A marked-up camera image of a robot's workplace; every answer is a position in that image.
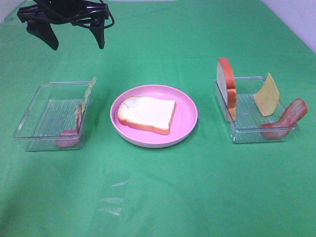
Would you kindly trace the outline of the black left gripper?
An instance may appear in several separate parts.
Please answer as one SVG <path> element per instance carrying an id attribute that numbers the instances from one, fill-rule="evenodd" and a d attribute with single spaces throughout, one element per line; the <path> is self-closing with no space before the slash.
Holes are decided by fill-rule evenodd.
<path id="1" fill-rule="evenodd" d="M 36 4 L 19 8 L 21 22 L 27 22 L 27 32 L 51 49 L 57 50 L 59 41 L 50 24 L 90 24 L 100 49 L 105 47 L 104 23 L 109 19 L 108 5 L 88 0 L 37 0 Z"/>

